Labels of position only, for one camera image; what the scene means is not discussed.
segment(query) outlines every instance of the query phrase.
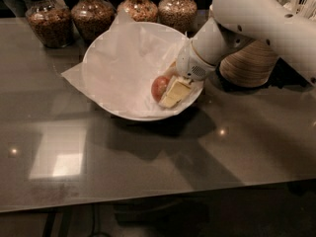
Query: glass jar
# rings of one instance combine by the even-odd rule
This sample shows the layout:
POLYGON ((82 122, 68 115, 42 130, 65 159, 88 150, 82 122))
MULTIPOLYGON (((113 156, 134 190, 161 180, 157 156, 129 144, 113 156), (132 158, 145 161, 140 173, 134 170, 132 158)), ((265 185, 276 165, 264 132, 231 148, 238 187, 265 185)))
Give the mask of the glass jar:
POLYGON ((184 34, 192 27, 198 6, 194 0, 161 0, 158 12, 161 24, 184 34))
POLYGON ((158 20, 158 8, 150 0, 124 0, 118 5, 118 11, 125 10, 137 22, 153 22, 158 20))
POLYGON ((109 29, 116 11, 108 0, 79 0, 71 16, 80 36, 89 44, 109 29))
POLYGON ((64 47, 73 42, 69 8, 56 0, 31 0, 26 18, 33 32, 46 47, 64 47))

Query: stainless steel countertop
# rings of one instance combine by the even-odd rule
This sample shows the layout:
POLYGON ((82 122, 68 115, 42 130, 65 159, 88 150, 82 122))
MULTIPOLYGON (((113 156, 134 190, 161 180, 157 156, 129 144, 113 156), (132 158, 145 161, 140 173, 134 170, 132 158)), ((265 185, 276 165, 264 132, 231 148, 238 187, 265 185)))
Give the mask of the stainless steel countertop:
POLYGON ((81 40, 46 49, 25 19, 0 19, 0 211, 316 178, 316 90, 227 93, 155 122, 116 118, 60 73, 81 40))

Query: white paper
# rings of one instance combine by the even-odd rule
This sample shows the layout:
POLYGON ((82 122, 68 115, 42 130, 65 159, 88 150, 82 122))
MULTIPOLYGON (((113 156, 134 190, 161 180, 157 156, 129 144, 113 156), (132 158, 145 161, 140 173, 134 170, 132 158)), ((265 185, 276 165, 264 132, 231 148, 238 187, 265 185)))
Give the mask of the white paper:
POLYGON ((203 83, 173 109, 151 96, 151 84, 172 64, 187 38, 154 23, 136 23, 120 12, 110 29, 88 48, 81 65, 62 75, 108 112, 125 119, 156 120, 177 115, 200 94, 203 83))

